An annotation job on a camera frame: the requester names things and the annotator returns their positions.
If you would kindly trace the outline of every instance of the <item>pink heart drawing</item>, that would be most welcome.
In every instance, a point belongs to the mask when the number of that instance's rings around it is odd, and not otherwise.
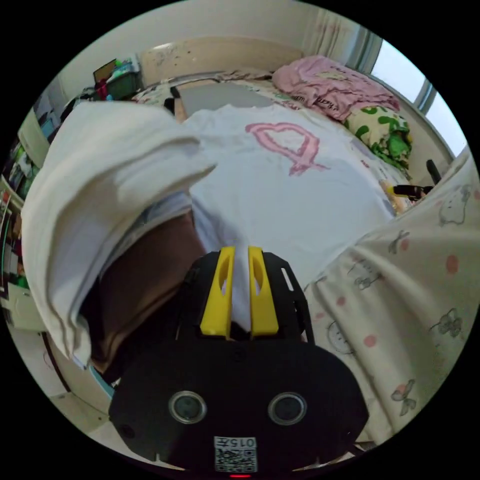
[[[330,170],[324,165],[315,163],[315,157],[319,152],[320,140],[305,130],[300,125],[294,123],[251,123],[245,127],[247,133],[251,133],[255,136],[257,142],[267,150],[271,152],[283,155],[287,157],[293,166],[288,173],[292,175],[301,175],[309,169]],[[269,132],[283,133],[283,132],[295,132],[304,137],[304,140],[298,150],[291,150],[285,146],[279,145],[270,135]]]

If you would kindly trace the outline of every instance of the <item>window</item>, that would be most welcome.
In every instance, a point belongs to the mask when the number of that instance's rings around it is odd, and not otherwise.
[[[371,71],[374,77],[414,103],[425,82],[425,75],[395,47],[383,40]]]
[[[449,109],[445,100],[437,93],[426,117],[438,130],[453,154],[457,157],[467,145],[459,123]]]

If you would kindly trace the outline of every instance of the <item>yellow bracket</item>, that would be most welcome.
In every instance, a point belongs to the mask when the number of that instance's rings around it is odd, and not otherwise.
[[[392,197],[402,197],[402,198],[408,198],[408,195],[399,195],[398,193],[394,192],[394,187],[392,185],[389,185],[386,187],[386,193],[388,195],[391,195]]]
[[[272,290],[261,248],[257,246],[248,247],[248,267],[251,337],[276,335],[279,331],[279,322],[275,313]]]
[[[226,246],[220,250],[215,275],[200,323],[203,335],[225,337],[226,339],[230,337],[234,258],[234,246]]]

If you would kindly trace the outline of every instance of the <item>qr code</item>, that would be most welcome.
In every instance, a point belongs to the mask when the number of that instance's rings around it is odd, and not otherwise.
[[[257,471],[257,444],[254,438],[215,437],[215,470],[226,473]]]

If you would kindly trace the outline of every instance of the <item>cartoon print fabric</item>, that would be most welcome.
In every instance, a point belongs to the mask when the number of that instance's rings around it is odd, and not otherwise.
[[[370,412],[363,435],[377,444],[436,393],[477,314],[479,174],[471,155],[452,168],[428,196],[361,237],[304,290],[315,341],[357,378]]]
[[[354,108],[343,125],[377,157],[409,178],[412,136],[408,122],[398,113],[384,106]]]

